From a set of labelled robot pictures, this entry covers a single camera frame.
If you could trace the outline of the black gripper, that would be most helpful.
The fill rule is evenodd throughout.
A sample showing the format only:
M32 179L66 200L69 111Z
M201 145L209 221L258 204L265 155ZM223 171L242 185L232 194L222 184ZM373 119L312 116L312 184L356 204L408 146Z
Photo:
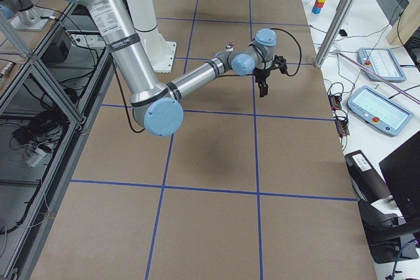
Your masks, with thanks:
M270 72L273 69L273 66L268 66L267 68L254 69L255 82L258 84L260 98L263 98L268 94L268 84L266 82L266 79L270 76Z

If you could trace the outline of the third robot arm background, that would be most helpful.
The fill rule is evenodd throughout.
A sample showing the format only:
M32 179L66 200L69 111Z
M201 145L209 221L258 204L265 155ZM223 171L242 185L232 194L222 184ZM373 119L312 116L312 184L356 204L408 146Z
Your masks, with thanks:
M37 8L32 0L1 0L1 15L18 31L41 31L56 20L52 9Z

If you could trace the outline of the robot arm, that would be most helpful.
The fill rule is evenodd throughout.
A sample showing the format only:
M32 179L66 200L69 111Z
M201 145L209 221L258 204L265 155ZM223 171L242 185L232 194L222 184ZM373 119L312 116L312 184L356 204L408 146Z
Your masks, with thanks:
M155 136L170 136L179 129L185 96L229 70L245 76L268 69L274 59L276 34L264 28L244 51L227 47L195 70L162 83L156 75L171 71L177 44L160 34L152 0L67 1L89 11L131 91L135 121Z

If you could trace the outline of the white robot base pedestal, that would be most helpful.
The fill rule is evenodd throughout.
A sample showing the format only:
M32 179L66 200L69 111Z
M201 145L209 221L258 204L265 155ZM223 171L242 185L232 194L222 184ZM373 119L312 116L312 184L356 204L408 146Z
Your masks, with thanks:
M126 0L136 32L156 73L170 73L177 44L166 41L158 30L152 0Z

